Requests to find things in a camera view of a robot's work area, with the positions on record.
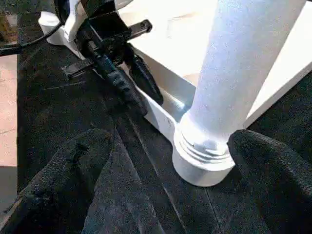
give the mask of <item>white column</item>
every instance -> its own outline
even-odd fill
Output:
[[[212,186],[234,166],[229,136],[243,128],[305,2],[218,1],[193,105],[175,133],[173,162],[186,181]]]

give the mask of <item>black cable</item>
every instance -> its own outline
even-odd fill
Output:
[[[38,42],[41,42],[44,39],[47,39],[48,37],[52,36],[61,26],[62,26],[62,22],[59,22],[57,24],[57,26],[55,26],[49,33],[43,35],[42,37],[40,37],[40,38],[38,38],[36,40],[33,40],[31,42],[25,43],[24,45],[21,45],[21,47],[22,48],[26,48],[26,47],[32,46],[34,44],[37,44]]]
[[[57,26],[55,26],[49,33],[43,35],[42,37],[33,40],[31,42],[25,43],[24,45],[20,45],[19,43],[14,45],[6,45],[3,47],[0,47],[0,57],[6,56],[6,55],[15,55],[15,54],[21,54],[23,52],[23,49],[35,45],[48,37],[52,36],[60,27],[62,26],[62,23],[59,22]]]

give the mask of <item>white pillar base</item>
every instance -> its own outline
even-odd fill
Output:
[[[215,156],[194,149],[182,135],[179,126],[175,129],[172,160],[176,172],[185,181],[200,187],[220,183],[235,165],[229,152]]]

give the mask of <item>white platform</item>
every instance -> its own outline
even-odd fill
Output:
[[[196,86],[216,1],[194,0],[191,8],[187,2],[171,0],[168,6],[165,0],[135,0],[119,12],[128,25],[143,19],[153,24],[152,32],[131,43],[149,58],[156,80],[159,76],[166,76],[162,80],[179,76]],[[312,70],[311,22],[312,2],[307,2],[248,114],[245,127]]]

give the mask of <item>tile floor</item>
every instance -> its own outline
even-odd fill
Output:
[[[0,219],[17,191],[17,56],[0,57]]]

